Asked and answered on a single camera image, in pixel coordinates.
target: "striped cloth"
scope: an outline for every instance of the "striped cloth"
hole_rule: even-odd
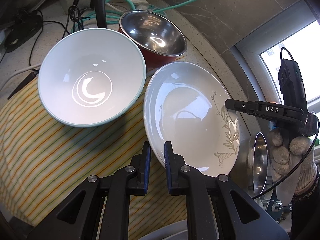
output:
[[[105,177],[128,165],[147,140],[143,99],[156,69],[147,72],[136,103],[118,119],[76,128],[53,119],[41,105],[37,79],[0,111],[0,201],[35,226],[87,176]],[[131,196],[129,239],[186,219],[184,196],[170,196],[165,169],[152,155],[145,197]]]

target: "knit glove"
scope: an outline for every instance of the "knit glove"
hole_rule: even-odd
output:
[[[272,180],[277,182],[301,160],[312,144],[312,140],[305,136],[298,136],[290,142],[287,148],[283,143],[283,136],[279,128],[269,133],[269,139],[273,145],[270,150],[271,176]],[[293,194],[301,195],[313,185],[316,171],[314,148],[312,148],[296,171],[277,186],[277,198],[283,205],[288,205]]]

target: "triangular cutout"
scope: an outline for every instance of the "triangular cutout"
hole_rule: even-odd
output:
[[[255,211],[254,208],[250,206],[248,202],[239,195],[238,192],[231,190],[230,195],[236,206],[241,223],[247,224],[260,217],[259,213]]]
[[[79,210],[84,200],[85,191],[82,190],[71,200],[57,215],[57,219],[65,221],[71,225],[76,222]]]

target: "white bowl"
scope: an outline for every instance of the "white bowl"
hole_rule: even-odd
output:
[[[133,41],[113,30],[92,28],[67,36],[49,51],[40,68],[38,90],[53,118],[90,127],[125,113],[145,79],[144,58]]]
[[[149,143],[164,165],[164,143],[203,174],[228,174],[239,150],[238,120],[224,106],[228,93],[203,68],[173,62],[151,78],[143,105]]]

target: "red bowl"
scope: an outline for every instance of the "red bowl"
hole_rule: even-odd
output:
[[[161,67],[187,50],[187,40],[168,19],[148,11],[129,11],[119,20],[119,32],[140,48],[146,66]]]

